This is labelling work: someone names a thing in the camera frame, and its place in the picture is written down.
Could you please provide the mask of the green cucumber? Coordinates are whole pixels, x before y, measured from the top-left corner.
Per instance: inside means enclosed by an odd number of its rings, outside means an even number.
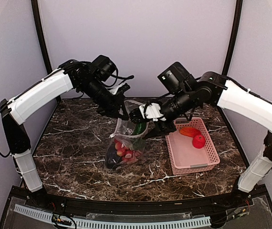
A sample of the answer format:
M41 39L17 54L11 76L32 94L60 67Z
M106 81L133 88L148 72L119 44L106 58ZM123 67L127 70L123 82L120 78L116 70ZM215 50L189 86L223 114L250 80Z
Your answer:
M146 130L146 123L138 123L135 126L135 129L133 131L133 135L142 134L145 130Z

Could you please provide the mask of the red orange mango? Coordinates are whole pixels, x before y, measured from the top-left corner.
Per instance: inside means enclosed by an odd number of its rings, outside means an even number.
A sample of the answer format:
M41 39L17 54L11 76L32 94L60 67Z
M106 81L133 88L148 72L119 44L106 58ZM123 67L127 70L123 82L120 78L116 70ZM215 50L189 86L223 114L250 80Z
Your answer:
M196 128L193 128L193 127L183 127L179 130L179 133L184 135L184 136L189 136L189 137L192 137L194 138L195 136L197 135L201 135L201 132L196 129Z

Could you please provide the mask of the clear zip top bag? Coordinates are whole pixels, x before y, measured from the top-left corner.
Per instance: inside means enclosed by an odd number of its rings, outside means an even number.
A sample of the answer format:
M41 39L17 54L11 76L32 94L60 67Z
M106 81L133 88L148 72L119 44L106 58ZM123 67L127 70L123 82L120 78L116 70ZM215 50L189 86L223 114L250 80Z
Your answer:
M115 143L115 140L120 141L124 145L126 145L128 148L133 150L132 143L137 138L143 138L147 134L148 129L148 123L146 123L146 130L139 135L133 135L133 131L135 129L135 126L137 124L132 123L130 120L122 120L118 118L116 127L114 132L109 136L110 137L110 143L108 146L110 146L112 143ZM128 164L119 164L117 168L127 166Z

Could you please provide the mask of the red lychee bunch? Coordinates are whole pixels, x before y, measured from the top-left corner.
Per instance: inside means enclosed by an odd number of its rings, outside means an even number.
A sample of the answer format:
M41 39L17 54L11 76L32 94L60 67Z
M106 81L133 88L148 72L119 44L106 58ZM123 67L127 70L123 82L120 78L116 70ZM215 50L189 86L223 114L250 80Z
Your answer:
M115 140L115 155L118 156L118 159L115 160L117 164L133 164L142 156L142 152L131 150L120 141Z

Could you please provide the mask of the green lime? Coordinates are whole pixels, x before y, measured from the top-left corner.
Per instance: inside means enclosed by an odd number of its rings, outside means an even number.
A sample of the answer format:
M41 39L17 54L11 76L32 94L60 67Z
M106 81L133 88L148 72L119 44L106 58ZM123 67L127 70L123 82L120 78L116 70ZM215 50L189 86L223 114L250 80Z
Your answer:
M132 148L135 151L143 151L146 145L146 141L142 138L137 138L132 143Z

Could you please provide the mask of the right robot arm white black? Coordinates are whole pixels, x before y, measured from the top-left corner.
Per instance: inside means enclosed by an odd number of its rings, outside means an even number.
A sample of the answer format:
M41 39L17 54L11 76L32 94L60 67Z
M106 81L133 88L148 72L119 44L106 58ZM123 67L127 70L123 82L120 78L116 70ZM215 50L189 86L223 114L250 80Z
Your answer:
M179 62L166 68L158 79L172 97L164 103L148 102L139 108L143 121L155 123L146 138L173 132L176 118L204 104L236 112L268 130L257 157L240 175L237 188L227 195L227 203L237 207L245 200L245 193L251 192L272 170L272 102L215 72L206 72L197 80Z

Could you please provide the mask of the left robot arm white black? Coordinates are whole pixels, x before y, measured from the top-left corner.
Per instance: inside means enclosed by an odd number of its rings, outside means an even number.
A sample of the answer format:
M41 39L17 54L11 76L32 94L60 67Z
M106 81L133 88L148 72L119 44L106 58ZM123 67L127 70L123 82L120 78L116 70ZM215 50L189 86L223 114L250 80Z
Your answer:
M13 157L32 194L32 200L40 208L47 208L51 198L45 194L31 152L31 142L23 126L26 120L52 99L75 89L89 96L102 116L128 120L124 105L124 93L130 89L126 83L133 76L118 76L117 66L106 56L99 55L92 62L68 60L42 78L36 84L0 103L0 116Z

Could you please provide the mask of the pink perforated plastic basket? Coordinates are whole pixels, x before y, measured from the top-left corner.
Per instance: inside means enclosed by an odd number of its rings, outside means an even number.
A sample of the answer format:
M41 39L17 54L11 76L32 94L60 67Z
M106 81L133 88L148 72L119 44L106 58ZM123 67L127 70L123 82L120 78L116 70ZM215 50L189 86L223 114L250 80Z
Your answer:
M178 118L174 124L177 130L165 137L174 175L210 171L220 163L216 148L201 118L193 117L190 122L185 118ZM205 145L201 149L195 148L192 137L179 132L183 127L199 130L205 137Z

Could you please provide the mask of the left black frame post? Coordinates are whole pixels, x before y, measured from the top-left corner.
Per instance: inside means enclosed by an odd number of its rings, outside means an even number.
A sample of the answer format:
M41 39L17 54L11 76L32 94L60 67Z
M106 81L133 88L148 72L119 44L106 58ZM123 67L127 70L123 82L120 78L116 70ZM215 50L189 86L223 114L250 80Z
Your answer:
M48 54L48 50L47 50L47 46L45 42L38 0L31 0L31 8L32 8L36 34L37 34L43 62L45 65L45 69L47 73L51 73L52 66L51 66L51 62L50 62L50 58L49 58L49 54Z

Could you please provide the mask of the black frame post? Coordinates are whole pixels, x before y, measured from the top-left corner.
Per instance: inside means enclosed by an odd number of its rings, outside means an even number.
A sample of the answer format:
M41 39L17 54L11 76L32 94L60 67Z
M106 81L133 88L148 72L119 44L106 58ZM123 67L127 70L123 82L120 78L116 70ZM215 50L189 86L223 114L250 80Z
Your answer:
M236 0L232 29L231 29L228 49L227 49L227 53L226 53L226 57L225 57L225 61L224 61L223 69L222 69L222 75L227 75L230 69L230 64L233 57L233 52L235 49L236 39L238 36L238 31L239 31L242 6L243 6L243 0Z
M45 65L45 69L47 73L51 73L52 66L51 66L51 62L50 62L50 58L49 58L49 54L48 54L48 50L47 50L47 46L45 42L38 0L31 0L31 8L32 8L36 34L37 34L43 62Z

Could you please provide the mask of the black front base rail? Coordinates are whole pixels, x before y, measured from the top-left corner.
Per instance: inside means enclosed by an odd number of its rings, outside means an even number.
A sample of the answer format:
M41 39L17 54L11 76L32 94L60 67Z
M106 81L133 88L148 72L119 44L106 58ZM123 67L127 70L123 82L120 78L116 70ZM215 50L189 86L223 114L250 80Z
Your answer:
M272 201L265 185L242 197L232 193L155 202L99 201L44 193L13 186L0 220L1 229L63 229L13 211L16 204L48 211L55 217L107 222L166 222L210 217L211 225L200 229L272 229Z

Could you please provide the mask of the right black frame post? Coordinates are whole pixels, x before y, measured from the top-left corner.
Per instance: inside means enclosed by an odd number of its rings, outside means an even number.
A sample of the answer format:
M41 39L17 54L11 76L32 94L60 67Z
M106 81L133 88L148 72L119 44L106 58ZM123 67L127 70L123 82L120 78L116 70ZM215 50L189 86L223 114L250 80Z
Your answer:
M224 61L223 69L222 69L222 75L227 75L230 69L230 64L233 57L233 52L235 49L236 39L238 36L238 31L239 31L242 6L243 6L243 0L236 0L232 29L231 29L228 49L227 49L227 53L226 53L226 57L225 57L225 61Z

